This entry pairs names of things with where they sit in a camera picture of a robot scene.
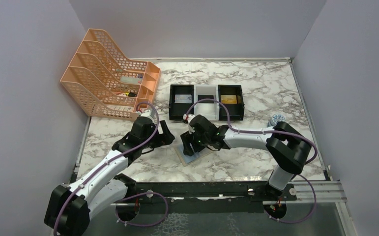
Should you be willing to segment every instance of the orange basket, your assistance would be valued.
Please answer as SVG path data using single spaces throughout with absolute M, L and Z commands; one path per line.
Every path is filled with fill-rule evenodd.
M 129 60 L 121 53 L 130 65 L 138 62 L 141 68 L 145 67 L 144 72 L 138 67 L 124 69 L 101 43 L 86 40 L 89 32 L 60 82 L 89 116 L 134 121 L 138 117 L 137 104 L 153 103 L 160 69 L 150 62 Z M 147 105 L 140 106 L 142 110 L 146 108 Z

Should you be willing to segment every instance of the gray wall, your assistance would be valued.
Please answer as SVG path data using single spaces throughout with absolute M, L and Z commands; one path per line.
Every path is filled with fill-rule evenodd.
M 0 0 L 0 236 L 50 232 L 87 119 L 59 84 L 84 35 L 68 0 Z
M 70 0 L 128 57 L 294 57 L 325 0 Z
M 379 235 L 379 1 L 328 0 L 294 68 L 359 235 Z

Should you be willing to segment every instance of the white marble surface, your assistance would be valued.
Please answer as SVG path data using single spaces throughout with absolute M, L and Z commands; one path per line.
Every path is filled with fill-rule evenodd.
M 234 127 L 260 128 L 274 113 L 312 140 L 308 121 L 287 62 L 159 62 L 161 81 L 154 105 L 166 120 L 178 145 L 187 126 L 168 119 L 170 84 L 241 85 L 245 102 L 244 121 Z M 132 122 L 93 117 L 87 134 L 78 178 L 91 170 L 108 153 L 115 141 L 130 131 Z M 237 181 L 267 180 L 276 166 L 270 153 L 235 148 L 221 150 L 183 166 L 172 146 L 160 147 L 142 155 L 123 171 L 137 181 Z M 324 179 L 318 158 L 304 167 L 302 174 Z

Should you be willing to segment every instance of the table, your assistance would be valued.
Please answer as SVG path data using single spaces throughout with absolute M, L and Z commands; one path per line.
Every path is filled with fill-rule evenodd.
M 244 120 L 234 123 L 234 127 L 266 127 L 270 117 L 279 113 L 285 116 L 292 127 L 312 140 L 292 70 L 286 61 L 155 64 L 160 67 L 162 74 L 154 105 L 160 119 L 166 120 L 170 131 L 175 135 L 175 140 L 171 146 L 160 147 L 142 155 L 122 172 L 136 181 L 267 180 L 277 165 L 267 151 L 235 148 L 214 152 L 188 166 L 183 166 L 173 145 L 181 142 L 179 136 L 187 130 L 187 126 L 168 119 L 171 84 L 241 85 L 245 102 Z M 130 121 L 92 117 L 77 178 L 99 163 L 113 143 L 130 131 L 131 126 Z M 312 180 L 325 179 L 319 158 L 305 166 L 302 174 Z

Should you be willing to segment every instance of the white wall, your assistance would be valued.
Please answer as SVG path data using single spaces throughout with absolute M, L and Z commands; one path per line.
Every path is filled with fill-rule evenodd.
M 50 232 L 86 122 L 59 80 L 84 35 L 68 0 L 0 0 L 0 236 Z
M 70 0 L 128 57 L 294 57 L 325 0 Z
M 328 0 L 293 64 L 359 235 L 379 235 L 379 1 Z

